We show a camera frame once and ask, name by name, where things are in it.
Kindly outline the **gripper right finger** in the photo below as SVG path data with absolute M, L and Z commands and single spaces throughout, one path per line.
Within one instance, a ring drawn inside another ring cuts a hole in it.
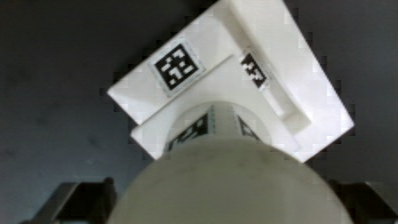
M 370 184 L 329 181 L 354 224 L 398 224 L 398 212 Z

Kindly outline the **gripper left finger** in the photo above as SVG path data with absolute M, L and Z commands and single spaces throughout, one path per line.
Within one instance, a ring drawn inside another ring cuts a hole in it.
M 20 224 L 107 224 L 116 206 L 114 179 L 59 185 L 34 217 Z

